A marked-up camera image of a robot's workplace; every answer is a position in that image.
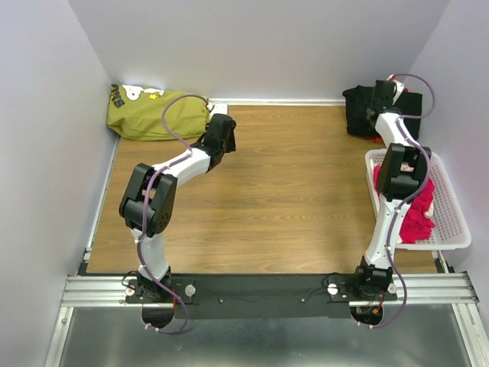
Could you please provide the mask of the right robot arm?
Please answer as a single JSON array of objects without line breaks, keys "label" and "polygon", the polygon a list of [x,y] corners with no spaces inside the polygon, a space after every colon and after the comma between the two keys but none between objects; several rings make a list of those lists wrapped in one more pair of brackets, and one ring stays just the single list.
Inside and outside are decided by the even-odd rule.
[{"label": "right robot arm", "polygon": [[403,91],[404,84],[395,74],[378,80],[367,108],[368,120],[387,151],[374,188],[379,195],[374,234],[351,281],[353,294],[362,300],[390,292],[404,218],[429,180],[431,151],[419,145],[405,126],[408,116],[394,106]]}]

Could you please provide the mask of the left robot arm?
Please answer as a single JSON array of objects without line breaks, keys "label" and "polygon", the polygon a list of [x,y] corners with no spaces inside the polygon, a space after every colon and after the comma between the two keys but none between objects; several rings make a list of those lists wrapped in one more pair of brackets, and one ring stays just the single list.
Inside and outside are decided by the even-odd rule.
[{"label": "left robot arm", "polygon": [[170,161],[134,167],[119,215],[134,237],[139,261],[134,294],[153,302],[170,294],[170,265],[166,257],[164,230],[170,223],[177,189],[211,171],[225,154],[236,150],[235,120],[214,114],[204,133],[189,150]]}]

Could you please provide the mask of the black floral t-shirt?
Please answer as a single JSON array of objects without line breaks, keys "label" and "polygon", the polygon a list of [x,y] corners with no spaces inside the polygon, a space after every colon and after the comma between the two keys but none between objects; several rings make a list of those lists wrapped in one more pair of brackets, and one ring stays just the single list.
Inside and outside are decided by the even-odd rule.
[{"label": "black floral t-shirt", "polygon": [[[356,86],[342,93],[345,97],[346,130],[350,135],[367,139],[380,138],[367,119],[367,108],[373,91],[373,86]],[[422,115],[423,95],[404,90],[393,106],[403,115]]]}]

